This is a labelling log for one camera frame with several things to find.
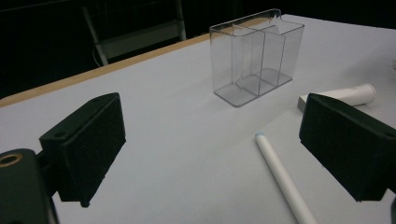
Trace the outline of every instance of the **white tabletop surface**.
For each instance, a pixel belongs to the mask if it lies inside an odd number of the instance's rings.
[[[254,142],[263,130],[319,223],[390,223],[356,203],[298,137],[299,95],[370,83],[358,109],[396,128],[396,31],[291,15],[305,25],[293,81],[234,108],[213,93],[209,41],[0,108],[0,152],[38,138],[91,98],[119,92],[127,142],[89,208],[53,196],[61,223],[296,223]]]

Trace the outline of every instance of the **white pipe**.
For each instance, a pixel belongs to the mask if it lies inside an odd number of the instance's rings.
[[[349,105],[363,105],[369,104],[374,100],[375,89],[372,85],[366,83],[352,88],[324,91],[317,94],[338,99]],[[308,95],[302,95],[298,99],[297,107],[300,108],[302,112],[304,112],[307,98]]]
[[[297,190],[294,182],[291,180],[288,172],[282,164],[282,161],[274,152],[267,137],[263,132],[256,133],[256,143],[259,146],[262,155],[271,168],[271,171],[276,179],[277,184],[282,190],[288,204],[296,217],[299,224],[317,224],[317,220],[312,215],[304,198]]]

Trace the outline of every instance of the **clear plastic container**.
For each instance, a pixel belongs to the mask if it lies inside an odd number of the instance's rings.
[[[271,9],[210,27],[216,95],[241,106],[292,79],[304,26]]]

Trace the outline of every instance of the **dark background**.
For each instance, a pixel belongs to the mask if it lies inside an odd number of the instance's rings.
[[[327,21],[396,29],[391,1],[181,0],[187,38],[211,25],[271,8]],[[174,0],[0,1],[0,99],[92,70],[99,61],[81,7],[87,7],[100,39],[175,19]],[[160,48],[177,39],[137,50],[110,62]]]

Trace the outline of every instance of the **wooden table edge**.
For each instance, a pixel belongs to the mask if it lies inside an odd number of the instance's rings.
[[[43,95],[52,91],[57,91],[59,89],[72,86],[75,84],[78,84],[79,82],[94,78],[94,77],[99,77],[105,74],[108,74],[110,72],[119,70],[121,68],[136,64],[136,63],[141,63],[143,61],[161,56],[165,53],[177,50],[177,49],[182,49],[187,46],[197,44],[203,41],[206,41],[209,39],[209,34],[206,35],[200,35],[195,38],[191,38],[182,42],[178,42],[176,44],[166,46],[161,49],[155,49],[153,51],[143,53],[137,56],[134,56],[129,59],[125,59],[116,63],[111,63],[107,66],[99,67],[72,77],[67,77],[65,79],[61,79],[52,83],[49,83],[47,85],[43,85],[40,87],[36,87],[33,89],[30,89],[28,91],[22,91],[19,93],[16,93],[14,95],[7,96],[3,99],[0,100],[0,107],[4,107],[6,105],[13,105],[21,101],[29,100],[32,98],[35,98],[39,95]]]

